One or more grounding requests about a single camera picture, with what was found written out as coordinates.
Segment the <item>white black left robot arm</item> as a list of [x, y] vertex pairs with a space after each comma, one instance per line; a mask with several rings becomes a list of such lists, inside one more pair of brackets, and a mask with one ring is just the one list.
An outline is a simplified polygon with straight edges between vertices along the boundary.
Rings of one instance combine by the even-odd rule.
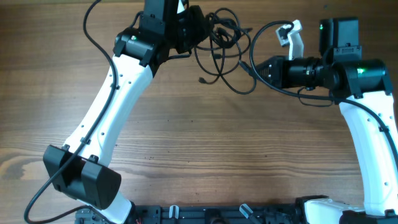
[[199, 6], [146, 1], [135, 22], [116, 36], [110, 68], [79, 127], [62, 147], [43, 156], [55, 190], [83, 202], [108, 223], [131, 223], [135, 206], [120, 192], [121, 176], [109, 168], [116, 140], [136, 101], [159, 67], [186, 57], [210, 32]]

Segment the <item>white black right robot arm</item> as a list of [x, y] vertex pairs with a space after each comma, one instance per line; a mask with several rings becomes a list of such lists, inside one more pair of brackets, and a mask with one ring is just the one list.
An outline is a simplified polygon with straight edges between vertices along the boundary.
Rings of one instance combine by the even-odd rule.
[[299, 21], [276, 21], [276, 35], [288, 56], [255, 64], [256, 80], [296, 97], [304, 105], [338, 105], [353, 138], [363, 180], [364, 202], [355, 207], [326, 196], [297, 200], [302, 223], [397, 222], [397, 127], [386, 65], [362, 58], [355, 17], [320, 21], [318, 58], [303, 56]]

